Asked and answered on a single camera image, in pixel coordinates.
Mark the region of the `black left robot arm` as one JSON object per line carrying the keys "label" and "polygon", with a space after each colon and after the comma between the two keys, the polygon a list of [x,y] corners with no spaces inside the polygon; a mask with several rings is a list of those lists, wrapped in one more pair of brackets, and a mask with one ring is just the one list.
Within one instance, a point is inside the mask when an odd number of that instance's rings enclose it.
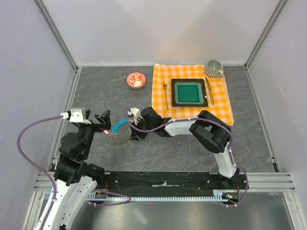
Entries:
{"label": "black left robot arm", "polygon": [[88,159],[94,134],[110,134],[110,110],[94,116],[98,120],[97,124],[89,119],[89,115],[90,110],[74,108],[58,116],[59,119],[68,120],[75,125],[78,132],[70,132],[62,137],[54,175],[47,173],[23,152],[21,153],[52,184],[46,207],[34,227],[36,230],[71,229],[89,194],[105,184],[104,169],[88,164],[85,160]]}

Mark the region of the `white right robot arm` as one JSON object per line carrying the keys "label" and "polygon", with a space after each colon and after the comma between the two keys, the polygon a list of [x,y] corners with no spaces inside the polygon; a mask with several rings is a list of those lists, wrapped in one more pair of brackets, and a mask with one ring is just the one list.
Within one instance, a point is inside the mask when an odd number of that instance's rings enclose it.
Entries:
{"label": "white right robot arm", "polygon": [[162,118],[152,107],[141,112],[129,112],[133,116],[130,123],[138,135],[146,136],[154,132],[161,137],[192,135],[209,152],[214,154],[220,174],[220,184],[232,188],[237,183],[239,169],[233,158],[231,145],[233,134],[230,126],[206,110],[188,118]]}

